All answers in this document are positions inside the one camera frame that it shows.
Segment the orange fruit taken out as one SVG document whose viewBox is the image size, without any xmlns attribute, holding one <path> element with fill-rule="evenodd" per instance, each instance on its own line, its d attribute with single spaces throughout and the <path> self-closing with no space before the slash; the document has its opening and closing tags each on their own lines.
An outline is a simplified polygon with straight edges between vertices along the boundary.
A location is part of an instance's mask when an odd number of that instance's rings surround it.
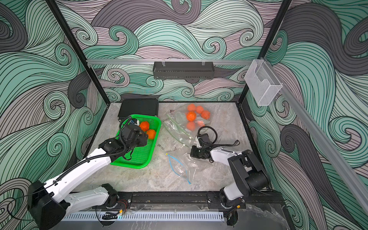
<svg viewBox="0 0 368 230">
<path fill-rule="evenodd" d="M 150 129 L 150 124 L 148 121 L 142 121 L 140 122 L 140 128 L 144 131 L 147 132 Z"/>
</svg>

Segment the green-zip bag of oranges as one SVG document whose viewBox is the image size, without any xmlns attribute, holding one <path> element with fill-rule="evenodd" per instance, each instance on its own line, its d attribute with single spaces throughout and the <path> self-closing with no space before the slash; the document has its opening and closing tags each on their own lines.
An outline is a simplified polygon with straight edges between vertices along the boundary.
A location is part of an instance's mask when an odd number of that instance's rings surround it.
<svg viewBox="0 0 368 230">
<path fill-rule="evenodd" d="M 198 130 L 211 124 L 214 113 L 203 103 L 187 103 L 174 110 L 166 113 L 164 127 L 180 144 L 191 147 Z"/>
</svg>

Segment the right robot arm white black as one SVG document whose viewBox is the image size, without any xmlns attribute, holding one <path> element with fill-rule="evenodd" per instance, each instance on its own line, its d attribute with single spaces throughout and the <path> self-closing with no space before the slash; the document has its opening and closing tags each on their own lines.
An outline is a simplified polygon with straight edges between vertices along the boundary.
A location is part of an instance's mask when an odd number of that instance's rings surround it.
<svg viewBox="0 0 368 230">
<path fill-rule="evenodd" d="M 210 126 L 199 128 L 196 145 L 192 146 L 190 156 L 230 167 L 234 182 L 222 188 L 219 194 L 222 206 L 229 209 L 240 205 L 243 199 L 269 186 L 270 177 L 252 150 L 230 151 L 225 149 L 238 146 L 239 140 L 233 144 L 218 144 L 217 139 L 218 134 L 214 128 Z"/>
</svg>

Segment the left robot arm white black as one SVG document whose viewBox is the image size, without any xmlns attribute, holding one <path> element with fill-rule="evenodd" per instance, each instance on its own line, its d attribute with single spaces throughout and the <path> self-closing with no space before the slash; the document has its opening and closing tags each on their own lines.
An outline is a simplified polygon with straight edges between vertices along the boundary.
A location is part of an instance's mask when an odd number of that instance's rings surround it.
<svg viewBox="0 0 368 230">
<path fill-rule="evenodd" d="M 140 121 L 129 116 L 122 122 L 117 137 L 105 140 L 85 159 L 60 175 L 44 183 L 32 183 L 28 190 L 27 210 L 37 227 L 49 230 L 68 214 L 86 208 L 116 207 L 118 192 L 110 184 L 103 184 L 85 192 L 72 191 L 98 170 L 120 157 L 124 158 L 136 147 L 146 146 L 147 143 L 148 135 L 141 129 Z"/>
</svg>

